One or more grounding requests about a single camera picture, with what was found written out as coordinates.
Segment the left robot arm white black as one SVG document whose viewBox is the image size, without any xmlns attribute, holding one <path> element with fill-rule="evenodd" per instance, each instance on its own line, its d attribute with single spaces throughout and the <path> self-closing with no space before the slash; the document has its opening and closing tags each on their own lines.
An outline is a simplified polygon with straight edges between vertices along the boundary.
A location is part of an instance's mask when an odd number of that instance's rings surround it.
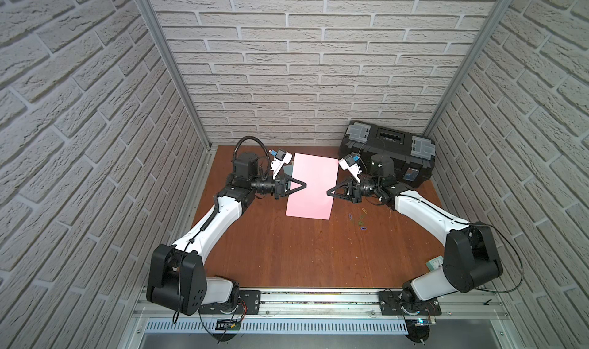
<svg viewBox="0 0 589 349">
<path fill-rule="evenodd" d="M 171 245 L 159 245 L 151 255 L 147 301 L 173 310 L 173 320 L 193 315 L 204 305 L 216 304 L 231 314 L 245 303 L 239 297 L 239 284 L 223 277 L 209 277 L 205 262 L 214 246 L 251 206 L 257 196 L 275 199 L 290 196 L 306 188 L 306 183 L 281 172 L 293 155 L 283 149 L 269 150 L 257 137 L 242 137 L 256 142 L 264 151 L 267 167 L 259 166 L 255 153 L 241 153 L 235 146 L 232 171 L 225 186 L 213 197 L 213 206 Z"/>
</svg>

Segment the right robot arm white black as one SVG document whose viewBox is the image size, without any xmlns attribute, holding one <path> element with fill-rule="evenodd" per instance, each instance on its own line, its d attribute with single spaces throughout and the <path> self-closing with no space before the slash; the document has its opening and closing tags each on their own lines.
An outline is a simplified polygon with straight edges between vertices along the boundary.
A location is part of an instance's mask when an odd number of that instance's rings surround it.
<svg viewBox="0 0 589 349">
<path fill-rule="evenodd" d="M 471 292 L 503 274 L 491 226 L 461 219 L 431 203 L 406 183 L 397 181 L 391 165 L 378 166 L 383 176 L 361 178 L 359 160 L 359 155 L 349 154 L 338 161 L 351 177 L 329 189 L 327 195 L 352 203 L 374 197 L 382 206 L 412 219 L 444 247 L 442 265 L 404 283 L 393 298 L 405 315 L 432 315 L 437 298 Z"/>
</svg>

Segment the corner aluminium post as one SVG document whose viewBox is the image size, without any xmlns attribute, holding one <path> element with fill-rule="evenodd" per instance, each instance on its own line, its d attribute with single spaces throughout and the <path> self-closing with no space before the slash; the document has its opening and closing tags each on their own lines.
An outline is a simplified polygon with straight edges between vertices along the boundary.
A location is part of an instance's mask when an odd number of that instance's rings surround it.
<svg viewBox="0 0 589 349">
<path fill-rule="evenodd" d="M 180 100 L 185 106 L 189 118 L 195 127 L 200 142 L 203 144 L 205 150 L 210 151 L 212 148 L 212 143 L 208 138 L 206 130 L 199 118 L 196 108 L 194 107 L 194 103 L 190 97 L 187 84 L 179 70 L 178 63 L 173 56 L 173 51 L 168 43 L 168 40 L 166 39 L 164 29 L 158 20 L 153 5 L 151 4 L 150 0 L 135 0 L 135 2 L 142 15 L 142 18 L 144 19 L 147 29 L 152 36 L 153 42 L 155 43 L 155 46 L 161 55 L 161 59 L 167 68 L 171 80 L 178 91 Z"/>
<path fill-rule="evenodd" d="M 509 9 L 509 6 L 513 0 L 496 0 L 489 15 L 481 26 L 477 36 L 474 38 L 469 50 L 467 51 L 463 61 L 458 66 L 457 71 L 449 82 L 449 86 L 445 89 L 443 95 L 440 97 L 440 102 L 436 105 L 436 108 L 429 119 L 425 129 L 422 132 L 423 137 L 428 137 L 435 129 L 440 117 L 450 104 L 452 98 L 460 89 L 463 80 L 467 77 L 472 66 L 475 64 L 484 47 L 489 42 L 490 37 L 495 31 L 499 22 L 503 19 L 504 15 Z"/>
</svg>

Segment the small teal card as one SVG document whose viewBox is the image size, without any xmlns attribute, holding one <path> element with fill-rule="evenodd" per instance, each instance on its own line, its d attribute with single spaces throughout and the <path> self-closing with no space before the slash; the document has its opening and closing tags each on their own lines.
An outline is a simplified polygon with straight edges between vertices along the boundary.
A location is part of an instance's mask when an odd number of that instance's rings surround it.
<svg viewBox="0 0 589 349">
<path fill-rule="evenodd" d="M 432 258 L 431 260 L 426 262 L 426 267 L 432 272 L 435 271 L 443 266 L 443 257 L 441 255 Z"/>
</svg>

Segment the pink paper sheet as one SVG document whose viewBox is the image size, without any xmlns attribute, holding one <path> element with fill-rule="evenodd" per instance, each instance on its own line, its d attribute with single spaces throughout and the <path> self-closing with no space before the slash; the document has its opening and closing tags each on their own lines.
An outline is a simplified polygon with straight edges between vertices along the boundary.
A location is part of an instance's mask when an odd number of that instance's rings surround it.
<svg viewBox="0 0 589 349">
<path fill-rule="evenodd" d="M 334 199 L 327 191 L 336 185 L 338 160 L 296 153 L 292 177 L 306 184 L 288 197 L 286 216 L 329 220 Z"/>
</svg>

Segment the aluminium front rail frame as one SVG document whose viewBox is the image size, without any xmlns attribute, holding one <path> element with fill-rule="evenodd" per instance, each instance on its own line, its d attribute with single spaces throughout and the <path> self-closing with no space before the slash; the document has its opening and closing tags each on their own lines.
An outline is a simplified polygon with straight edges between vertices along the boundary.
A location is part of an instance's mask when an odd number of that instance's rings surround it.
<svg viewBox="0 0 589 349">
<path fill-rule="evenodd" d="M 453 293 L 410 315 L 385 289 L 247 288 L 248 312 L 233 335 L 406 335 L 410 328 L 489 324 L 491 341 L 521 348 L 503 302 L 490 293 Z"/>
</svg>

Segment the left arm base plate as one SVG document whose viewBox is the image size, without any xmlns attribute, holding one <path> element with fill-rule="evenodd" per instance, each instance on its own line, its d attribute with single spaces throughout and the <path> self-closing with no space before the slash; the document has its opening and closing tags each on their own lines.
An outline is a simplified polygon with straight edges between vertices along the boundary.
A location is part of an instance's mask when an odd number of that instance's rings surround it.
<svg viewBox="0 0 589 349">
<path fill-rule="evenodd" d="M 201 315 L 257 315 L 261 303 L 262 292 L 260 290 L 240 290 L 231 294 L 229 300 L 224 303 L 204 304 L 200 307 Z"/>
</svg>

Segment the light blue paper sheet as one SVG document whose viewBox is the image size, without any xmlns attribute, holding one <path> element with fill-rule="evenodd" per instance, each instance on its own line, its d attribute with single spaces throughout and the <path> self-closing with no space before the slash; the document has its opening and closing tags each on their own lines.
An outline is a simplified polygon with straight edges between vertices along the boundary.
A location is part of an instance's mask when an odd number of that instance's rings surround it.
<svg viewBox="0 0 589 349">
<path fill-rule="evenodd" d="M 294 167 L 293 165 L 286 165 L 286 166 L 284 166 L 284 167 L 283 167 L 284 173 L 285 173 L 286 175 L 292 176 L 292 173 L 293 173 L 293 167 Z"/>
</svg>

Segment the black plastic toolbox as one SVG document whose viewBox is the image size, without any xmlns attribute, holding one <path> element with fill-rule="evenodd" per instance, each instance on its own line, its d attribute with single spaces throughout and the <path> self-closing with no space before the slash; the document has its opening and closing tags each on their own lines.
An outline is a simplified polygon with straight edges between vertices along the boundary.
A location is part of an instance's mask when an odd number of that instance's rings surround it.
<svg viewBox="0 0 589 349">
<path fill-rule="evenodd" d="M 432 176 L 436 145 L 426 137 L 353 120 L 338 149 L 339 158 L 349 155 L 363 174 L 391 175 L 418 188 Z"/>
</svg>

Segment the left corner aluminium post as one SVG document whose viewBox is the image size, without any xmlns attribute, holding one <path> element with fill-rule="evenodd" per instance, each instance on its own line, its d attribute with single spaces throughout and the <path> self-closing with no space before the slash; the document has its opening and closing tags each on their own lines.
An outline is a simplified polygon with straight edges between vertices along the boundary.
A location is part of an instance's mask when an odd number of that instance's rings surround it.
<svg viewBox="0 0 589 349">
<path fill-rule="evenodd" d="M 144 19 L 147 29 L 152 36 L 153 42 L 155 43 L 155 46 L 161 55 L 161 59 L 167 68 L 171 80 L 178 91 L 180 100 L 185 106 L 189 118 L 195 127 L 200 142 L 203 144 L 205 150 L 210 151 L 212 148 L 212 143 L 208 138 L 206 130 L 199 118 L 196 108 L 194 107 L 194 103 L 190 97 L 187 84 L 179 70 L 178 63 L 173 56 L 173 51 L 168 43 L 168 40 L 166 39 L 164 29 L 158 20 L 153 5 L 151 4 L 150 0 L 135 0 L 135 2 L 142 15 L 142 18 Z"/>
</svg>

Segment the right corner aluminium post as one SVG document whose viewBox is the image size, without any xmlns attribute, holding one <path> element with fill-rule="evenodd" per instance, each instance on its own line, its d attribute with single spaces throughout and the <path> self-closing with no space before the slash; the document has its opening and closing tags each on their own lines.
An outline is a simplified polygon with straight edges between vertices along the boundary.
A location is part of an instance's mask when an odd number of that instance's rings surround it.
<svg viewBox="0 0 589 349">
<path fill-rule="evenodd" d="M 460 89 L 463 80 L 467 77 L 472 66 L 475 64 L 484 47 L 489 42 L 490 37 L 495 31 L 499 22 L 503 19 L 504 15 L 509 9 L 509 6 L 513 0 L 496 0 L 489 15 L 481 26 L 477 36 L 474 38 L 469 50 L 467 51 L 463 61 L 458 66 L 457 71 L 449 82 L 449 86 L 445 89 L 443 95 L 440 97 L 440 102 L 436 105 L 436 108 L 429 119 L 425 129 L 422 132 L 423 137 L 428 137 L 435 129 L 440 117 L 450 104 L 452 98 Z"/>
</svg>

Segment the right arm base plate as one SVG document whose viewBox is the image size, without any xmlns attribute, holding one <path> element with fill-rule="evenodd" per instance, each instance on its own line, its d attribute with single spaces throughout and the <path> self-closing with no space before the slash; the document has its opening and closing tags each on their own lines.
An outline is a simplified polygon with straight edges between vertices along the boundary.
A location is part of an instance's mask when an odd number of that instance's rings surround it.
<svg viewBox="0 0 589 349">
<path fill-rule="evenodd" d="M 391 289 L 377 292 L 377 295 L 382 315 L 442 315 L 440 304 L 435 298 L 428 301 L 421 301 L 418 298 L 414 298 L 408 290 L 394 291 Z"/>
</svg>

